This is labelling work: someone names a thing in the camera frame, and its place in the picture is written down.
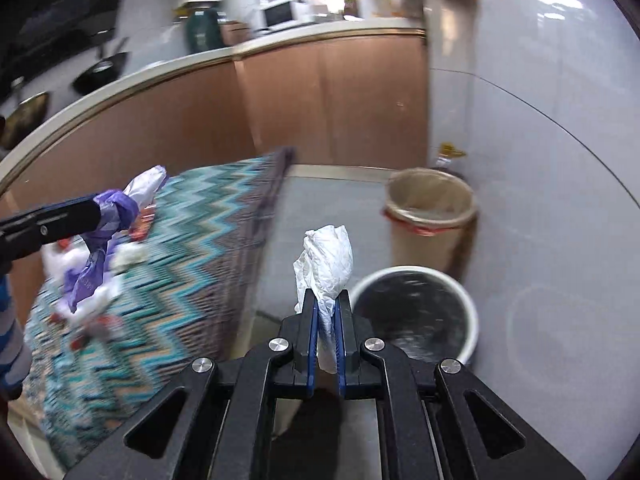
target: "trash bin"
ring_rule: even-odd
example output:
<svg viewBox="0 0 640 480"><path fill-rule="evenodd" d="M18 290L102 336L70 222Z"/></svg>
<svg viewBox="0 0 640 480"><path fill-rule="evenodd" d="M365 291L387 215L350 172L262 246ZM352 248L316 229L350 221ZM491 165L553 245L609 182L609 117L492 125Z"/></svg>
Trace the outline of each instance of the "trash bin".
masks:
<svg viewBox="0 0 640 480"><path fill-rule="evenodd" d="M478 313L452 277L427 267L400 266L370 274L349 291L353 313L369 319L376 337L409 357L467 364L478 342Z"/></svg>
<svg viewBox="0 0 640 480"><path fill-rule="evenodd" d="M447 272L477 210L473 190L452 174L426 168L393 174L384 213L394 264Z"/></svg>

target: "brown cabinet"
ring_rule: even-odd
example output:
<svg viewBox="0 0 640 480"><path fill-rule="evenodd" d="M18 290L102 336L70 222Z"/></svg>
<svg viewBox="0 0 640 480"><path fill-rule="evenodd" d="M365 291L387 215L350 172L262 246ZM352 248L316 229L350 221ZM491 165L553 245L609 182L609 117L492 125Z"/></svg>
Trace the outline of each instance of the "brown cabinet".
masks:
<svg viewBox="0 0 640 480"><path fill-rule="evenodd" d="M375 36L323 45L334 164L404 169L427 162L424 42Z"/></svg>
<svg viewBox="0 0 640 480"><path fill-rule="evenodd" d="M332 163L321 84L323 48L305 43L236 62L259 153L295 146L297 162Z"/></svg>
<svg viewBox="0 0 640 480"><path fill-rule="evenodd" d="M301 164L426 164L423 38L315 41L253 54L236 65L259 153L289 145Z"/></svg>
<svg viewBox="0 0 640 480"><path fill-rule="evenodd" d="M10 190L18 208L123 188L156 164L169 174L255 156L233 62L123 99L42 153Z"/></svg>

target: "kitchen appliance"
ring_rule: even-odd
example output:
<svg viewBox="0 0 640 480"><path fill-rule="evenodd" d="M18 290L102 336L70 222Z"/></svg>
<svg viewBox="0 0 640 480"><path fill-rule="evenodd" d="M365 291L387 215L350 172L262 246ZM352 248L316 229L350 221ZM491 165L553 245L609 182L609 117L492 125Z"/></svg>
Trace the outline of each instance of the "kitchen appliance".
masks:
<svg viewBox="0 0 640 480"><path fill-rule="evenodd" d="M104 48L98 46L98 63L91 65L71 83L73 89L80 95L87 95L116 81L120 77L129 58L128 52L121 52L129 38L122 38L109 57L104 57Z"/></svg>
<svg viewBox="0 0 640 480"><path fill-rule="evenodd" d="M328 12L324 0L273 0L260 6L258 20L260 30L277 32L313 23Z"/></svg>
<svg viewBox="0 0 640 480"><path fill-rule="evenodd" d="M49 92L41 92L23 100L23 86L23 77L12 82L17 107L5 121L0 121L0 158L40 126L49 110Z"/></svg>

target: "crumpled white plastic bag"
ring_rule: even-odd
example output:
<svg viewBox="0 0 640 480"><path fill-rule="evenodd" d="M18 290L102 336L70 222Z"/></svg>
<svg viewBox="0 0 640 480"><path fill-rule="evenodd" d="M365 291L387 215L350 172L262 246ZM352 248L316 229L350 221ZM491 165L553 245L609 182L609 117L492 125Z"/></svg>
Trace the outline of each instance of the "crumpled white plastic bag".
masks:
<svg viewBox="0 0 640 480"><path fill-rule="evenodd" d="M42 265L45 276L52 278L56 286L62 286L65 282L65 272L69 269L80 272L89 257L89 249L80 241L73 240L73 245L66 251L61 251L57 244L42 246Z"/></svg>
<svg viewBox="0 0 640 480"><path fill-rule="evenodd" d="M120 244L113 251L113 257L109 262L109 270L113 274L122 274L129 267L145 262L148 257L149 251L145 244L140 242Z"/></svg>
<svg viewBox="0 0 640 480"><path fill-rule="evenodd" d="M124 279L122 276L111 276L105 272L102 285L88 298L78 302L75 312L71 312L67 298L60 298L55 306L55 311L69 323L69 328L76 329L86 326L100 317L122 293Z"/></svg>
<svg viewBox="0 0 640 480"><path fill-rule="evenodd" d="M302 312L305 290L318 299L318 365L335 374L335 337L332 316L335 298L345 287L353 269L351 242L344 225L327 225L305 233L304 250L293 263L298 288L296 312Z"/></svg>
<svg viewBox="0 0 640 480"><path fill-rule="evenodd" d="M123 190L123 193L132 198L138 204L138 209L142 211L153 201L159 189L167 181L166 170L163 166L154 166L144 173L135 177Z"/></svg>

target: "black pot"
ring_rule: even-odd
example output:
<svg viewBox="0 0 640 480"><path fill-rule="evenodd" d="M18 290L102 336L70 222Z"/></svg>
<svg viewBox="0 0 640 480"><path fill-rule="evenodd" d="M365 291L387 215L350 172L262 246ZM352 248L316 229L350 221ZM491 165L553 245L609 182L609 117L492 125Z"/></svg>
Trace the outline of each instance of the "black pot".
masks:
<svg viewBox="0 0 640 480"><path fill-rule="evenodd" d="M119 52L101 59L82 72L72 83L73 89L87 95L120 77L129 57L128 52Z"/></svg>

